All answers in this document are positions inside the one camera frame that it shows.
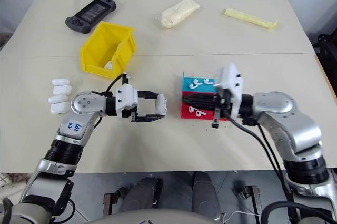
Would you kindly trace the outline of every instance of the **yellow foam stick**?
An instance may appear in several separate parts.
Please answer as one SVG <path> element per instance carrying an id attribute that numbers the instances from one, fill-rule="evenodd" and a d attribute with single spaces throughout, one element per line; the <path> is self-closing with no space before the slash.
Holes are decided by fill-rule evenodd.
<path id="1" fill-rule="evenodd" d="M 273 22 L 266 21 L 266 20 L 263 20 L 259 17 L 253 16 L 253 15 L 250 15 L 250 14 L 247 14 L 247 13 L 244 13 L 244 12 L 240 12 L 240 11 L 237 11 L 237 10 L 231 9 L 231 8 L 227 8 L 225 10 L 225 15 L 229 16 L 229 17 L 237 18 L 239 20 L 244 20 L 244 21 L 250 22 L 250 23 L 262 26 L 262 27 L 267 28 L 267 29 L 274 28 L 277 25 L 277 20 L 273 23 Z"/>

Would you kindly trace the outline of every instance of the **game controller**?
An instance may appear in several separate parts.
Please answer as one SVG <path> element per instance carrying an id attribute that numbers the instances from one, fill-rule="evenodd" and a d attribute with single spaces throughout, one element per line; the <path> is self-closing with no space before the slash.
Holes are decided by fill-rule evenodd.
<path id="1" fill-rule="evenodd" d="M 107 14 L 116 9 L 113 0 L 93 0 L 72 17 L 67 17 L 65 24 L 72 30 L 87 34 Z"/>

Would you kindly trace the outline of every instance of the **teal box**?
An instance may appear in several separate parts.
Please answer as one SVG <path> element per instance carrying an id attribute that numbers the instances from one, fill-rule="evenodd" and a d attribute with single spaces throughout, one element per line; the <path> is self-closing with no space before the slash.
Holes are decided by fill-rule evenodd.
<path id="1" fill-rule="evenodd" d="M 193 83 L 194 79 L 198 79 L 198 82 L 202 84 L 198 85 L 197 88 L 195 89 L 191 89 L 189 88 L 189 84 L 192 83 L 193 86 L 195 86 L 195 84 Z M 188 91 L 188 92 L 214 93 L 215 88 L 213 87 L 213 85 L 205 84 L 204 79 L 205 78 L 183 77 L 183 92 Z M 209 78 L 209 82 L 214 83 L 214 78 Z"/>

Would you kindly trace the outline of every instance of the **yellow plastic bin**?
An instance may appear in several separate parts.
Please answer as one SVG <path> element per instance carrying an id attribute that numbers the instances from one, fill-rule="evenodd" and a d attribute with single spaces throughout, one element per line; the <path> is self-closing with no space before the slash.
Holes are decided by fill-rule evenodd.
<path id="1" fill-rule="evenodd" d="M 81 48 L 81 69 L 112 79 L 122 74 L 135 52 L 133 30 L 101 21 Z M 108 61 L 112 61 L 112 69 L 104 68 Z"/>

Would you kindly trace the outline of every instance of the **wire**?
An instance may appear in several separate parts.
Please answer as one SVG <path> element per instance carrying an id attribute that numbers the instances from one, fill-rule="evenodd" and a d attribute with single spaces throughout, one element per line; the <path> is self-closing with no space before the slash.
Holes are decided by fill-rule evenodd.
<path id="1" fill-rule="evenodd" d="M 271 166 L 273 167 L 273 169 L 274 169 L 274 171 L 275 171 L 277 177 L 279 178 L 279 180 L 280 180 L 280 182 L 281 182 L 281 186 L 282 186 L 282 189 L 283 189 L 283 192 L 284 192 L 284 195 L 285 195 L 286 199 L 287 199 L 288 201 L 292 201 L 292 194 L 291 194 L 291 192 L 289 192 L 289 190 L 286 188 L 286 185 L 285 185 L 285 182 L 284 182 L 283 173 L 282 173 L 282 171 L 281 171 L 281 168 L 279 168 L 280 165 L 278 165 L 278 168 L 279 168 L 279 169 L 277 169 L 276 166 L 275 166 L 275 164 L 274 164 L 274 162 L 273 162 L 273 160 L 272 160 L 272 158 L 271 158 L 271 156 L 270 156 L 270 154 L 269 154 L 269 151 L 268 151 L 267 147 L 263 144 L 263 142 L 262 142 L 262 140 L 260 139 L 260 137 L 258 137 L 254 132 L 250 131 L 249 129 L 245 128 L 244 126 L 238 124 L 232 117 L 230 117 L 230 115 L 228 114 L 228 111 L 227 111 L 227 110 L 224 110 L 224 114 L 225 114 L 225 116 L 228 118 L 228 120 L 229 120 L 233 125 L 235 125 L 237 128 L 241 129 L 242 131 L 248 133 L 249 135 L 251 135 L 252 137 L 254 137 L 254 138 L 257 139 L 257 141 L 259 142 L 259 144 L 262 146 L 264 152 L 266 153 L 266 155 L 267 155 L 267 157 L 268 157 L 268 160 L 269 160 Z M 265 141 L 266 141 L 266 137 L 265 137 L 265 134 L 263 133 L 263 131 L 262 131 L 262 136 L 263 136 L 263 138 L 264 138 Z M 276 159 L 275 153 L 272 151 L 272 149 L 271 149 L 271 152 L 272 152 L 272 154 L 273 154 L 273 156 L 274 156 L 274 159 Z"/>
<path id="2" fill-rule="evenodd" d="M 257 141 L 259 142 L 259 144 L 262 146 L 264 152 L 266 153 L 266 155 L 267 155 L 267 157 L 268 157 L 268 159 L 269 159 L 269 161 L 270 161 L 270 164 L 272 165 L 274 171 L 276 172 L 277 176 L 280 178 L 280 176 L 279 176 L 279 174 L 278 174 L 278 171 L 277 171 L 277 169 L 276 169 L 276 167 L 275 167 L 275 164 L 274 164 L 272 158 L 270 157 L 270 154 L 269 154 L 269 152 L 268 152 L 268 149 L 267 149 L 266 146 L 263 144 L 263 142 L 262 142 L 262 140 L 260 139 L 260 137 L 258 137 L 258 136 L 257 136 L 254 132 L 252 132 L 251 130 L 249 130 L 249 129 L 243 127 L 243 126 L 241 126 L 239 123 L 237 123 L 235 120 L 233 120 L 233 118 L 230 117 L 230 115 L 228 114 L 228 111 L 227 111 L 227 110 L 224 110 L 224 114 L 225 114 L 225 116 L 228 118 L 228 120 L 229 120 L 234 126 L 236 126 L 237 128 L 241 129 L 242 131 L 244 131 L 244 132 L 250 134 L 252 137 L 254 137 L 255 139 L 257 139 Z"/>
<path id="3" fill-rule="evenodd" d="M 102 93 L 100 93 L 100 92 L 97 92 L 97 91 L 91 91 L 91 93 L 94 93 L 94 94 L 97 94 L 97 95 L 100 95 L 100 96 L 102 96 Z"/>
<path id="4" fill-rule="evenodd" d="M 264 208 L 261 214 L 261 224 L 268 224 L 268 218 L 269 218 L 270 213 L 277 208 L 284 208 L 284 207 L 298 208 L 302 211 L 310 213 L 312 216 L 319 217 L 328 223 L 337 224 L 337 222 L 334 221 L 330 216 L 326 215 L 325 213 L 323 213 L 322 211 L 318 209 L 311 208 L 311 207 L 305 206 L 303 204 L 295 203 L 295 202 L 289 202 L 289 201 L 275 202 L 275 203 L 268 205 L 266 208 Z"/>
<path id="5" fill-rule="evenodd" d="M 108 88 L 106 89 L 106 92 L 109 92 L 111 87 L 123 76 L 123 74 L 120 74 L 118 77 L 116 77 L 112 83 L 108 86 Z M 94 94 L 98 94 L 98 95 L 103 95 L 103 93 L 97 92 L 97 91 L 92 91 L 91 93 Z M 99 118 L 99 120 L 97 121 L 97 123 L 94 125 L 94 129 L 100 124 L 100 122 L 102 121 L 102 117 Z"/>
<path id="6" fill-rule="evenodd" d="M 75 206 L 75 202 L 71 199 L 68 199 L 68 202 L 72 205 L 73 207 L 73 211 L 72 213 L 69 215 L 68 218 L 62 220 L 62 221 L 55 221 L 55 218 L 52 218 L 51 221 L 50 221 L 50 224 L 63 224 L 63 223 L 66 223 L 68 222 L 75 214 L 75 211 L 76 211 L 76 206 Z"/>
<path id="7" fill-rule="evenodd" d="M 260 130 L 260 132 L 261 132 L 261 134 L 262 134 L 262 137 L 263 137 L 263 139 L 264 139 L 264 142 L 265 142 L 265 144 L 267 145 L 269 151 L 272 153 L 272 156 L 273 156 L 273 158 L 274 158 L 274 161 L 275 161 L 275 163 L 276 163 L 276 166 L 277 166 L 277 169 L 278 169 L 278 172 L 279 172 L 279 176 L 283 178 L 283 173 L 282 173 L 282 171 L 281 171 L 281 167 L 280 167 L 279 161 L 277 160 L 276 155 L 275 155 L 273 149 L 271 148 L 271 146 L 270 146 L 270 144 L 269 144 L 269 141 L 267 140 L 267 137 L 265 136 L 265 134 L 264 134 L 264 132 L 263 132 L 263 129 L 262 129 L 262 127 L 261 127 L 261 125 L 260 125 L 259 123 L 257 123 L 257 127 L 259 128 L 259 130 Z"/>
<path id="8" fill-rule="evenodd" d="M 278 173 L 279 173 L 278 177 L 279 177 L 279 180 L 280 180 L 280 182 L 281 182 L 282 189 L 283 189 L 283 192 L 284 192 L 284 194 L 285 194 L 285 197 L 287 198 L 287 200 L 291 200 L 291 201 L 292 201 L 292 198 L 291 198 L 291 192 L 289 192 L 288 188 L 287 188 L 286 185 L 285 185 L 284 176 L 283 176 L 283 172 L 282 172 L 282 170 L 281 170 L 279 161 L 277 160 L 276 155 L 275 155 L 273 149 L 271 148 L 271 146 L 270 146 L 270 144 L 269 144 L 269 141 L 267 140 L 267 137 L 265 136 L 265 134 L 264 134 L 264 132 L 263 132 L 263 129 L 262 129 L 262 127 L 260 126 L 259 123 L 257 123 L 257 127 L 259 128 L 259 130 L 260 130 L 260 132 L 261 132 L 261 134 L 262 134 L 262 137 L 263 137 L 263 139 L 264 139 L 264 142 L 265 142 L 265 144 L 267 145 L 269 151 L 271 152 L 271 154 L 272 154 L 272 156 L 273 156 L 273 158 L 274 158 L 274 161 L 275 161 L 275 163 L 276 163 L 276 166 L 277 166 L 277 169 L 278 169 Z"/>
<path id="9" fill-rule="evenodd" d="M 120 74 L 118 77 L 116 77 L 112 83 L 108 86 L 108 88 L 106 89 L 106 92 L 110 91 L 112 85 L 114 85 L 121 77 L 123 76 L 123 74 Z"/>
<path id="10" fill-rule="evenodd" d="M 97 123 L 94 125 L 94 129 L 100 124 L 100 122 L 102 121 L 102 117 L 100 117 L 100 119 L 97 121 Z"/>
<path id="11" fill-rule="evenodd" d="M 235 213 L 242 213 L 242 214 L 244 214 L 244 215 L 255 215 L 255 216 L 261 216 L 261 215 L 257 215 L 257 214 L 255 214 L 255 213 L 251 213 L 251 212 L 242 212 L 242 211 L 235 211 L 235 212 L 232 212 L 231 214 L 230 214 L 230 216 L 227 218 L 227 219 L 225 219 L 224 221 L 223 221 L 223 223 L 226 223 L 227 221 L 229 221 L 230 220 L 230 218 L 232 217 L 232 215 L 233 214 L 235 214 Z"/>

